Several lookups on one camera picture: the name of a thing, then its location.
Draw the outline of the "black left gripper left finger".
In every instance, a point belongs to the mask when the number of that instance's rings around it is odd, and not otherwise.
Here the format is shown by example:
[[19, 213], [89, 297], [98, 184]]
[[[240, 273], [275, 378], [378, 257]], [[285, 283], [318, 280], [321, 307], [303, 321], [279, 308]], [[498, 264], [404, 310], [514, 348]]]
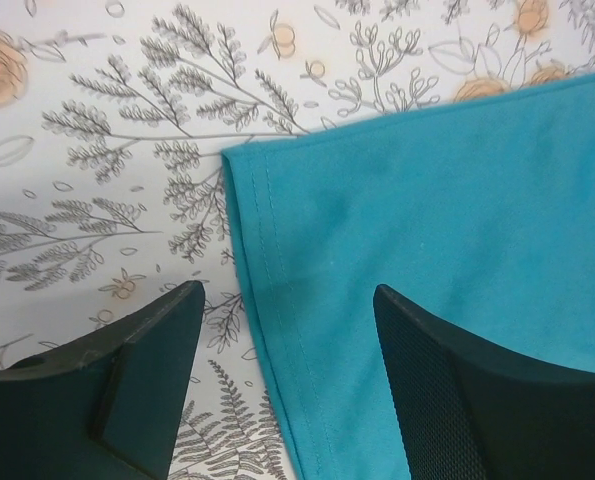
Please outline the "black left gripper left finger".
[[164, 479], [200, 336], [188, 281], [0, 370], [0, 479]]

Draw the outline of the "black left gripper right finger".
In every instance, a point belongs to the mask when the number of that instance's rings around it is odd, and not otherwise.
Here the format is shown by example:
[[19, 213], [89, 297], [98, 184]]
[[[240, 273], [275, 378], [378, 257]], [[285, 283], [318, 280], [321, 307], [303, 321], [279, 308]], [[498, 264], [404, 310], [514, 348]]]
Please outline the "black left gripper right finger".
[[373, 308], [414, 479], [595, 479], [595, 373], [492, 343], [389, 286]]

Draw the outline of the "teal t shirt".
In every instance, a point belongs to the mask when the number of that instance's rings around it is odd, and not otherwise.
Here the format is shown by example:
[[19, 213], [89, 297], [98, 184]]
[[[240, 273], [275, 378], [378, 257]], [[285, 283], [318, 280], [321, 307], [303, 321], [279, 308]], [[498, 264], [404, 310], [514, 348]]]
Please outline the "teal t shirt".
[[222, 153], [296, 475], [405, 479], [372, 298], [595, 372], [595, 73]]

